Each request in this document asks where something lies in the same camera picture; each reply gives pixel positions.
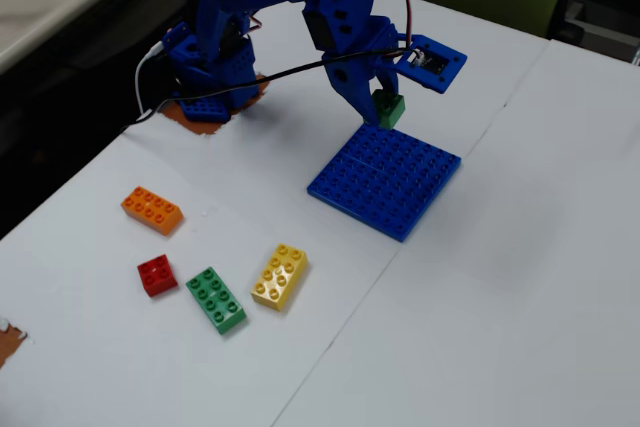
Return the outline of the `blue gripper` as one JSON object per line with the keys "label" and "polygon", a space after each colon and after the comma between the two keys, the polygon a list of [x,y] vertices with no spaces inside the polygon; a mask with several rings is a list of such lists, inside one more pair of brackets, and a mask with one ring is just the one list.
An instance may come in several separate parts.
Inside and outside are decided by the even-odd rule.
{"label": "blue gripper", "polygon": [[392,69],[401,56],[398,32],[388,17],[372,14],[374,0],[321,0],[322,62],[331,86],[363,118],[380,117],[370,90],[372,71],[387,96],[399,94]]}

